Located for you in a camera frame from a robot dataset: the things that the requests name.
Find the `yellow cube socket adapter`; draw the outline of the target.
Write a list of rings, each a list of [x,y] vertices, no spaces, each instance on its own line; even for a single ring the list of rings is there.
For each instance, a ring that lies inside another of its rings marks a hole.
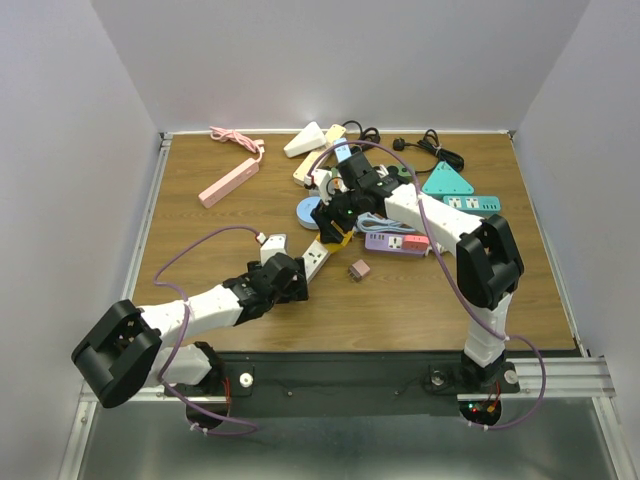
[[[339,226],[329,225],[320,229],[316,239],[329,252],[336,252],[349,244],[354,230],[342,230]]]

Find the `white usb power strip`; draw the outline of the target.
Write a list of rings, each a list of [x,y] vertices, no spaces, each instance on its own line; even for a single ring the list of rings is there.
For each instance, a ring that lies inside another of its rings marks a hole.
[[[310,283],[314,279],[316,274],[328,260],[329,256],[330,252],[319,240],[314,240],[309,245],[302,256],[307,283]]]

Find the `small pink plug adapter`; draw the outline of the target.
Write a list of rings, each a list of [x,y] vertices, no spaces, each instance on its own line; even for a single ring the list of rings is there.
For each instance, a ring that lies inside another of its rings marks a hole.
[[[371,272],[370,266],[362,259],[355,261],[348,267],[348,274],[355,282],[360,282]]]

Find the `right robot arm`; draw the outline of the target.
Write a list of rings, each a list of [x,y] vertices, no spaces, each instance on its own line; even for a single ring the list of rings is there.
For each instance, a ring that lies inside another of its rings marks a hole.
[[[524,264],[508,222],[500,215],[467,214],[423,193],[404,177],[380,175],[357,152],[339,163],[340,185],[331,189],[330,171],[311,167],[304,185],[318,189],[321,201],[311,216],[324,245],[340,244],[357,218],[375,213],[425,234],[435,248],[456,261],[446,275],[471,317],[460,378],[472,390],[491,384],[504,362],[506,316]]]

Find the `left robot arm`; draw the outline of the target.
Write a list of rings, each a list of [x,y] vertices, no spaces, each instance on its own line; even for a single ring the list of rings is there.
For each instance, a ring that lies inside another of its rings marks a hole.
[[[71,354],[102,406],[114,408],[158,384],[171,349],[203,332],[241,325],[274,305],[309,298],[305,261],[278,252],[187,300],[137,307],[114,303]]]

